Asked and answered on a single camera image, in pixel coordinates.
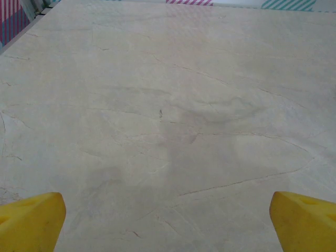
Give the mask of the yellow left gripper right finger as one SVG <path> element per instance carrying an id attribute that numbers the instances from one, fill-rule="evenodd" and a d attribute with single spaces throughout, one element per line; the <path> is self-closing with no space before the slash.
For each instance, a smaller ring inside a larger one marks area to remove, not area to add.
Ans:
<path id="1" fill-rule="evenodd" d="M 336 203 L 274 192 L 270 218 L 283 252 L 336 252 Z"/>

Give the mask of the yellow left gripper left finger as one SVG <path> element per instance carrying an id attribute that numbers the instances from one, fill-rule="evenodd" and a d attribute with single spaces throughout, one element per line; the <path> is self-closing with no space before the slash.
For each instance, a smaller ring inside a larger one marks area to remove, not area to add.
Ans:
<path id="1" fill-rule="evenodd" d="M 65 217 L 58 192 L 0 205 L 0 252 L 54 252 Z"/>

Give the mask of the aluminium table side rail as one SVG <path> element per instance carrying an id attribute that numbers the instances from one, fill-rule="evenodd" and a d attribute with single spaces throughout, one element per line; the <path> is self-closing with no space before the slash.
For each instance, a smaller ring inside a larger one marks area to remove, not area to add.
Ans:
<path id="1" fill-rule="evenodd" d="M 42 13 L 38 12 L 38 15 L 30 21 L 20 7 L 10 17 L 7 14 L 5 18 L 4 14 L 0 15 L 0 55 L 3 54 L 16 40 L 18 40 L 25 32 L 27 32 L 36 22 L 38 22 L 43 16 L 45 16 L 50 8 L 46 8 Z"/>

